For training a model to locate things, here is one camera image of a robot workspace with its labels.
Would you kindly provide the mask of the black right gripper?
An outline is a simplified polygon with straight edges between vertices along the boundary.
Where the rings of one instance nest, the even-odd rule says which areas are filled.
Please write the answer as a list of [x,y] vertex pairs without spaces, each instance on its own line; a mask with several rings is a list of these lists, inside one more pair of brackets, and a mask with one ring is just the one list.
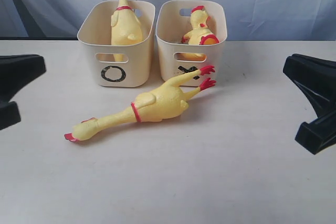
[[335,145],[335,61],[293,54],[282,71],[317,115],[312,122],[301,123],[295,141],[313,155]]

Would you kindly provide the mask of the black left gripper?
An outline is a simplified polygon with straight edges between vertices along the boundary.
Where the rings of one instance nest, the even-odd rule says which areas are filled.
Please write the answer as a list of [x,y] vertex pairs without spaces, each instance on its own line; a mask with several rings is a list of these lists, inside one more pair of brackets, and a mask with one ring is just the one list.
[[21,121],[17,92],[46,72],[43,56],[37,54],[1,56],[1,129]]

